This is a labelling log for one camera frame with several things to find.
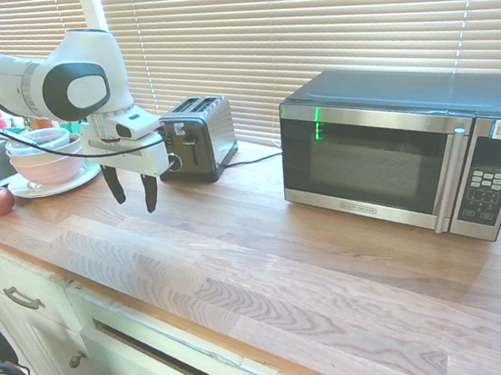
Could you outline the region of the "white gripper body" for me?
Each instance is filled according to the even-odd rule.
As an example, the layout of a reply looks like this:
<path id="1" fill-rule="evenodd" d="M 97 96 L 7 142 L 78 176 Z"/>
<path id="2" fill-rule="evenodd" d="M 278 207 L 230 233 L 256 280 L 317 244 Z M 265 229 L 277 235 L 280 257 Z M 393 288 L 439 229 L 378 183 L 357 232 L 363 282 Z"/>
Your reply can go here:
<path id="1" fill-rule="evenodd" d="M 90 162 L 151 177 L 158 177 L 169 168 L 166 146 L 157 132 L 136 140 L 121 137 L 110 143 L 92 134 L 88 123 L 81 123 L 80 135 L 83 154 Z"/>

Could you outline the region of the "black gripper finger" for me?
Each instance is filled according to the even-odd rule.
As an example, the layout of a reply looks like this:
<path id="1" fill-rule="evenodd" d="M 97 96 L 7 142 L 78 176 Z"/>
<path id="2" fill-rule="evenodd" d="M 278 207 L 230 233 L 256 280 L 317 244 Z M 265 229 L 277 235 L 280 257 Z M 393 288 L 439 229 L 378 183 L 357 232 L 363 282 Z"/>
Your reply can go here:
<path id="1" fill-rule="evenodd" d="M 147 212 L 154 212 L 158 200 L 158 182 L 155 176 L 141 174 Z"/>
<path id="2" fill-rule="evenodd" d="M 123 191 L 122 185 L 119 182 L 119 178 L 117 177 L 117 171 L 115 170 L 115 168 L 109 165 L 101 165 L 101 171 L 110 192 L 113 194 L 113 198 L 119 204 L 123 204 L 126 201 L 125 193 Z"/>

